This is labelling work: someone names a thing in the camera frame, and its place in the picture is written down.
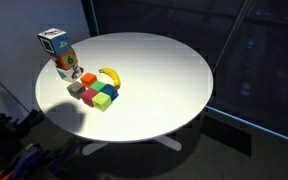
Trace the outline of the white table base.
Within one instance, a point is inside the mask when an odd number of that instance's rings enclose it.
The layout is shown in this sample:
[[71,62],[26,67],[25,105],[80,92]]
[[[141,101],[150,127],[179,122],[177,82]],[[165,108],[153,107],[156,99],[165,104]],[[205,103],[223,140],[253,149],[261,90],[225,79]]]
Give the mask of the white table base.
[[[182,145],[180,142],[173,140],[173,139],[171,139],[165,135],[156,137],[155,141],[157,141],[157,142],[161,143],[162,145],[165,145],[168,148],[171,148],[175,151],[180,151],[182,149]],[[90,154],[96,152],[97,150],[103,148],[106,145],[107,145],[107,142],[90,143],[82,149],[82,154],[83,155],[90,155]]]

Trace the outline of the dark clutter with purple tool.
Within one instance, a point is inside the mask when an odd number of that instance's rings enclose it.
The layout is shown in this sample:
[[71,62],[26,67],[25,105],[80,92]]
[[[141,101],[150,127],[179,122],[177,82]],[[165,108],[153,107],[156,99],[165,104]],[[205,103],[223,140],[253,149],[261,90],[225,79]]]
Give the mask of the dark clutter with purple tool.
[[0,113],[0,180],[73,180],[64,166],[79,147],[75,138],[56,148],[27,140],[32,129],[44,121],[44,114],[37,110],[20,124]]

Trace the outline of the light green block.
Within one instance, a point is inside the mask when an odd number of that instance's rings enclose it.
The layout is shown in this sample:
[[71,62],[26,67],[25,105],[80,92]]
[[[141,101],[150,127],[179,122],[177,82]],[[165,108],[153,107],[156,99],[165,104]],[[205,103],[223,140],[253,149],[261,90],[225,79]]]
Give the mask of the light green block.
[[103,92],[99,92],[92,98],[94,107],[104,112],[111,104],[111,97]]

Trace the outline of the gray block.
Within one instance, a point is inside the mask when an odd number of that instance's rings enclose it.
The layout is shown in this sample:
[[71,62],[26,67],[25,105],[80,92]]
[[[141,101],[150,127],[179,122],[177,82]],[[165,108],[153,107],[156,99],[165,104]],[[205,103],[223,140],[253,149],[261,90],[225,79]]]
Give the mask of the gray block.
[[81,94],[85,91],[85,87],[80,82],[75,81],[67,87],[67,90],[72,97],[80,99]]

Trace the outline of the orange block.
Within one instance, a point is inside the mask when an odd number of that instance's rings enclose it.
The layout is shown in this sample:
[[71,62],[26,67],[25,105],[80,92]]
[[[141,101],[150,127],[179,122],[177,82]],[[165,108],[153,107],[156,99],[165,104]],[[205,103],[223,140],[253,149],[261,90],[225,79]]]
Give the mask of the orange block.
[[86,73],[80,78],[80,80],[86,88],[89,88],[93,83],[97,81],[97,76],[92,73]]

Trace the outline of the magenta block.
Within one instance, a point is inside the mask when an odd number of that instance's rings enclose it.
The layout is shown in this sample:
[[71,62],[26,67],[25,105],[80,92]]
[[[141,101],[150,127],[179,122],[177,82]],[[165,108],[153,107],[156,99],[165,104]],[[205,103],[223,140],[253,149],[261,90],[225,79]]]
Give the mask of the magenta block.
[[87,89],[81,94],[81,98],[86,105],[93,107],[92,98],[97,94],[98,92],[96,90]]

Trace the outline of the yellow banana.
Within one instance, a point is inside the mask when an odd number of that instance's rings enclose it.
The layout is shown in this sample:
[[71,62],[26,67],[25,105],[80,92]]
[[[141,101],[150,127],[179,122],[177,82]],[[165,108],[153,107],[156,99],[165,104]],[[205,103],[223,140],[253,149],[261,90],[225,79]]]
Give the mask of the yellow banana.
[[112,79],[114,86],[117,89],[120,88],[121,80],[120,80],[120,77],[115,70],[113,70],[111,68],[102,68],[99,70],[99,72],[108,75]]

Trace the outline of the top number cube with 4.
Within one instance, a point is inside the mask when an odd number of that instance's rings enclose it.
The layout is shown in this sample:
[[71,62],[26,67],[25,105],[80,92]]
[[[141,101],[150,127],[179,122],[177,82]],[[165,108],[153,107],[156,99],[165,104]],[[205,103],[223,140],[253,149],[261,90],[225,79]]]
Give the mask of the top number cube with 4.
[[63,30],[51,28],[37,35],[44,50],[50,54],[61,55],[71,49],[71,41]]

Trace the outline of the blue block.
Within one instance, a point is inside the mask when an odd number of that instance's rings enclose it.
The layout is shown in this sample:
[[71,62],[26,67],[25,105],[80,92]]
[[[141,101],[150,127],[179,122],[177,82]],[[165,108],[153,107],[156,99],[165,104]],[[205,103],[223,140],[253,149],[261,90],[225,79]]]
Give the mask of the blue block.
[[102,89],[101,92],[107,94],[110,96],[111,101],[114,101],[118,96],[118,90],[116,87],[110,85],[110,84],[106,84]]

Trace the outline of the white round table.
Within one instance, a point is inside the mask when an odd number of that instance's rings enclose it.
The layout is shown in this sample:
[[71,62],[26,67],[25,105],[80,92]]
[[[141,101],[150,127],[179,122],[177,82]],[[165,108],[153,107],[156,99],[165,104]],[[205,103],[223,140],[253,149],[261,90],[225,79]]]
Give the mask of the white round table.
[[104,112],[72,97],[52,62],[38,75],[39,108],[60,128],[106,142],[135,142],[171,133],[194,119],[208,103],[213,76],[202,56],[168,37],[113,33],[73,45],[79,65],[96,74],[114,69],[119,96]]

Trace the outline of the white bottom picture cube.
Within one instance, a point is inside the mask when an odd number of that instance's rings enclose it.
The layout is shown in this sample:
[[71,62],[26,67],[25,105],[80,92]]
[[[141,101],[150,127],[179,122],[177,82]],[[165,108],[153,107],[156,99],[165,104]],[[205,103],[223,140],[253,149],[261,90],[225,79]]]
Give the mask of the white bottom picture cube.
[[84,73],[84,69],[79,65],[74,65],[68,70],[57,68],[57,73],[63,80],[74,82]]

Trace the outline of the orange number cube with 6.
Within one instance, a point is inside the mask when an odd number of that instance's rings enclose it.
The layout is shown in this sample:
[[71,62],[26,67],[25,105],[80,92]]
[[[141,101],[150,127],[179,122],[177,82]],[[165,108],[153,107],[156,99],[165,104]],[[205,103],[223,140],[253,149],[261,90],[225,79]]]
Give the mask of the orange number cube with 6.
[[68,70],[78,63],[75,51],[70,49],[61,55],[51,55],[51,59],[57,68]]

